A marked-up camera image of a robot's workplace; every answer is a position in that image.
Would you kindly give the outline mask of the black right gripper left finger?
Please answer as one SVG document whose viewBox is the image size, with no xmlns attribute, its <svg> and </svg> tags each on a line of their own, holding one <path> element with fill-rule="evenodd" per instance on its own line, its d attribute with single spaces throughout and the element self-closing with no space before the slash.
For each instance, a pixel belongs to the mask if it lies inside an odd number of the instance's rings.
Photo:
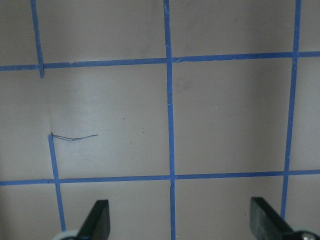
<svg viewBox="0 0 320 240">
<path fill-rule="evenodd" d="M 76 237 L 80 240 L 108 240 L 110 232 L 109 201 L 97 200 Z"/>
</svg>

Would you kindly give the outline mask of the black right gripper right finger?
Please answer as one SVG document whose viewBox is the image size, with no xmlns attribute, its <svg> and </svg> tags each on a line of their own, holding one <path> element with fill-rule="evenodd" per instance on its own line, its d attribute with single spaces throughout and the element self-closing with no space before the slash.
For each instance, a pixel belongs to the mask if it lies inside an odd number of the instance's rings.
<svg viewBox="0 0 320 240">
<path fill-rule="evenodd" d="M 294 231 L 263 197 L 250 199 L 249 227 L 256 240 L 299 240 Z"/>
</svg>

